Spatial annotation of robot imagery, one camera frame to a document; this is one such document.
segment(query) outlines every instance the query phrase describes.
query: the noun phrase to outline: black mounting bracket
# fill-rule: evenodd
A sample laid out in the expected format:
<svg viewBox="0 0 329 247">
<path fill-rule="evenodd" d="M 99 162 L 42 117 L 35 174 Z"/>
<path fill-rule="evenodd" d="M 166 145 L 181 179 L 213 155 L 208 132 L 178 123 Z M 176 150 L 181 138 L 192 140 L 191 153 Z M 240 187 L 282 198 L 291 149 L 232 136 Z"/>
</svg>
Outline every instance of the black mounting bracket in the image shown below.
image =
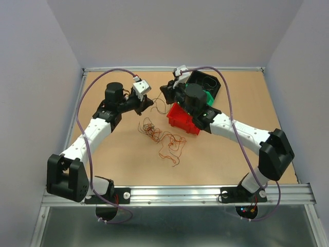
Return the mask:
<svg viewBox="0 0 329 247">
<path fill-rule="evenodd" d="M 257 190 L 254 194 L 247 194 L 239 186 L 221 187 L 218 201 L 221 203 L 252 203 L 255 197 L 258 202 L 267 202 L 266 192 L 263 189 Z"/>
</svg>

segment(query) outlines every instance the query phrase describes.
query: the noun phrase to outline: black bracket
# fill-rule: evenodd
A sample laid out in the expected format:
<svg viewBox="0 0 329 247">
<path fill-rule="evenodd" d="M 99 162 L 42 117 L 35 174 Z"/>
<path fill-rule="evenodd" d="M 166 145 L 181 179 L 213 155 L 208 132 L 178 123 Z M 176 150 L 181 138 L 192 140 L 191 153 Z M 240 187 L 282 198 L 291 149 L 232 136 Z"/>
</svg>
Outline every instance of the black bracket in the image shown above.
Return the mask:
<svg viewBox="0 0 329 247">
<path fill-rule="evenodd" d="M 47 192 L 75 202 L 81 202 L 89 188 L 83 163 L 53 154 L 47 162 Z"/>
<path fill-rule="evenodd" d="M 131 193 L 131 189 L 128 187 L 114 187 L 113 180 L 109 180 L 109 185 L 106 191 L 106 194 L 102 195 L 102 197 L 112 203 L 116 203 L 116 197 L 118 197 L 119 204 L 130 204 L 130 197 L 125 199 L 123 194 L 128 192 Z M 89 199 L 84 199 L 85 204 L 106 204 L 103 200 L 98 198 L 96 195 L 93 195 Z"/>
<path fill-rule="evenodd" d="M 266 192 L 263 189 L 257 190 L 254 194 L 247 194 L 237 187 L 221 187 L 221 194 L 218 201 L 221 203 L 252 203 L 255 197 L 258 202 L 267 202 Z"/>
<path fill-rule="evenodd" d="M 108 181 L 109 181 L 109 185 L 108 185 L 106 194 L 102 195 L 102 197 L 112 203 L 130 204 L 130 196 L 129 196 L 129 198 L 125 199 L 124 194 L 125 193 L 130 194 L 131 189 L 128 187 L 114 188 L 113 180 L 108 180 Z M 92 196 L 90 199 L 85 199 L 84 203 L 85 204 L 106 204 L 103 200 L 101 200 L 97 196 Z M 98 218 L 101 218 L 102 220 L 110 221 L 110 220 L 114 219 L 114 217 L 117 215 L 118 208 L 116 208 L 116 207 L 96 207 L 95 213 Z"/>
</svg>

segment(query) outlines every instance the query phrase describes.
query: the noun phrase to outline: screw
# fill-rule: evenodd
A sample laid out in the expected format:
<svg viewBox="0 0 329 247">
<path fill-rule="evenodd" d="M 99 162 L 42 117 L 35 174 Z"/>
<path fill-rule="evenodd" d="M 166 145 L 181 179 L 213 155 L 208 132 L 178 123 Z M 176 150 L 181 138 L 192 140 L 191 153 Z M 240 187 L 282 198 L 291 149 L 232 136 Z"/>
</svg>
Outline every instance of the screw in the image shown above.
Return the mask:
<svg viewBox="0 0 329 247">
<path fill-rule="evenodd" d="M 266 192 L 264 190 L 261 190 L 261 191 L 259 191 L 259 195 L 261 196 L 261 198 L 265 198 Z"/>
<path fill-rule="evenodd" d="M 224 191 L 221 193 L 221 196 L 222 196 L 223 198 L 228 198 L 227 191 L 224 190 Z"/>
<path fill-rule="evenodd" d="M 123 198 L 128 200 L 130 198 L 130 193 L 129 192 L 123 193 Z"/>
</svg>

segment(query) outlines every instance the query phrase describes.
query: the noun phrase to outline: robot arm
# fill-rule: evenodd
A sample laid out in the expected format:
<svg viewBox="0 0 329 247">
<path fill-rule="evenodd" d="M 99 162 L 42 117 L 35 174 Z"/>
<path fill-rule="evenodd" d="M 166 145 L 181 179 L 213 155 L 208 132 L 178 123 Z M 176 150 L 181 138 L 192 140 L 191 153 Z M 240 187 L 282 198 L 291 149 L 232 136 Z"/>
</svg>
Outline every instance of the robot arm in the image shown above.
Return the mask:
<svg viewBox="0 0 329 247">
<path fill-rule="evenodd" d="M 121 83 L 109 83 L 105 90 L 105 99 L 101 102 L 85 129 L 85 136 L 77 140 L 60 155 L 53 154 L 47 162 L 47 192 L 76 202 L 86 196 L 94 195 L 89 186 L 85 166 L 88 162 L 84 138 L 90 146 L 91 154 L 101 142 L 109 136 L 121 121 L 121 114 L 135 110 L 138 115 L 153 105 L 146 93 L 151 87 L 145 80 L 134 77 L 135 83 L 128 96 L 123 94 Z M 113 193 L 113 181 L 95 177 L 94 189 L 100 194 Z"/>
<path fill-rule="evenodd" d="M 230 117 L 220 110 L 207 105 L 207 95 L 203 88 L 190 81 L 190 72 L 180 66 L 174 71 L 175 80 L 161 86 L 167 104 L 177 102 L 189 115 L 196 127 L 210 134 L 221 135 L 237 142 Z M 206 75 L 218 82 L 214 76 Z M 278 181 L 295 157 L 289 141 L 282 130 L 260 130 L 234 120 L 234 126 L 243 146 L 259 156 L 259 164 L 254 172 L 262 185 L 269 180 Z M 231 196 L 250 198 L 260 189 L 252 173 L 247 174 Z"/>
</svg>

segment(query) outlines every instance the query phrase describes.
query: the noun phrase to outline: black container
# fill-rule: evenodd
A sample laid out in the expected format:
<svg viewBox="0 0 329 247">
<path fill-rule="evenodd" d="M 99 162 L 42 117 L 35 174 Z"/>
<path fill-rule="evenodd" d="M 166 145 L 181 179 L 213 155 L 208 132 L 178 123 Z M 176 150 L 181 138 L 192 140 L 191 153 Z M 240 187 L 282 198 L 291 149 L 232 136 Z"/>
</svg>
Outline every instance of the black container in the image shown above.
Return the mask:
<svg viewBox="0 0 329 247">
<path fill-rule="evenodd" d="M 190 83 L 196 83 L 202 86 L 202 89 L 208 91 L 213 99 L 215 99 L 218 91 L 221 88 L 221 84 L 217 77 L 210 76 L 197 70 L 191 73 L 191 76 L 186 82 L 186 84 Z"/>
</svg>

